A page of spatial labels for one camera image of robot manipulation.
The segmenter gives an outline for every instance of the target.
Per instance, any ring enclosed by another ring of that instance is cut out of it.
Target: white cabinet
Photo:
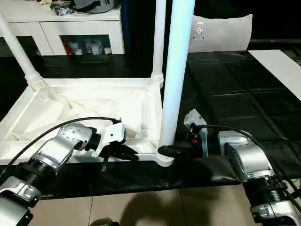
[[[66,55],[63,42],[66,48],[71,48],[71,42],[81,43],[86,54],[87,39],[92,44],[102,42],[103,48],[110,47],[112,54],[124,54],[120,5],[105,13],[65,16],[56,16],[49,4],[42,6],[37,1],[0,0],[0,9],[13,33],[32,36],[42,55]]]
[[[62,40],[72,39],[71,36],[107,39],[103,42],[107,42],[112,54],[124,54],[120,21],[41,22],[41,26],[54,55],[66,55]]]
[[[39,22],[28,22],[28,23],[9,23],[9,27],[15,36],[32,36],[35,45],[41,55],[51,56],[53,52],[47,41],[47,38],[41,28]]]

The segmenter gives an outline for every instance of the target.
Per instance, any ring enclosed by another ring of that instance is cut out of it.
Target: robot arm
[[[255,223],[301,226],[299,212],[284,193],[287,186],[276,179],[263,150],[235,131],[221,131],[218,138],[244,186]]]
[[[59,173],[72,156],[73,150],[95,150],[98,157],[110,143],[122,144],[126,131],[122,122],[107,127],[102,134],[95,128],[74,122],[59,129],[58,134],[46,141],[29,159],[19,164],[16,176],[9,177],[0,186],[0,224],[26,226],[33,218],[29,207],[34,207],[42,191]]]

